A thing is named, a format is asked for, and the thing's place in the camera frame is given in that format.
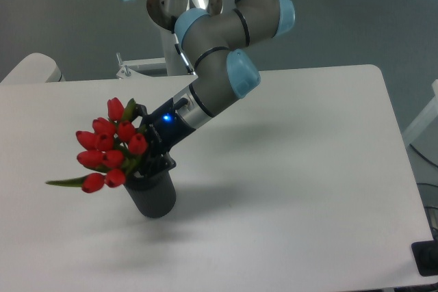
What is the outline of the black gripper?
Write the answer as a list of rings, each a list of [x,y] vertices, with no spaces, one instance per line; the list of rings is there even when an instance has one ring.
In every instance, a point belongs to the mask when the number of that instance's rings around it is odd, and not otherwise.
[[[151,146],[151,152],[158,154],[145,156],[138,169],[135,171],[136,178],[151,179],[163,174],[176,166],[176,161],[170,156],[170,149],[195,132],[177,113],[178,110],[188,105],[186,98],[181,98],[176,103],[169,99],[151,114],[145,105],[136,104],[131,122],[140,120],[138,127],[146,127],[146,140]]]

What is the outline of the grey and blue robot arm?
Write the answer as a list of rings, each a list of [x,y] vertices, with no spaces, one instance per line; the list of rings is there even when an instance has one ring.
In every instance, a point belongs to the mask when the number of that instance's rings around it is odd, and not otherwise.
[[[256,88],[261,77],[244,49],[294,26],[291,0],[234,2],[223,12],[220,0],[147,0],[149,17],[170,33],[196,79],[153,113],[139,108],[149,149],[129,175],[157,174],[174,145]]]

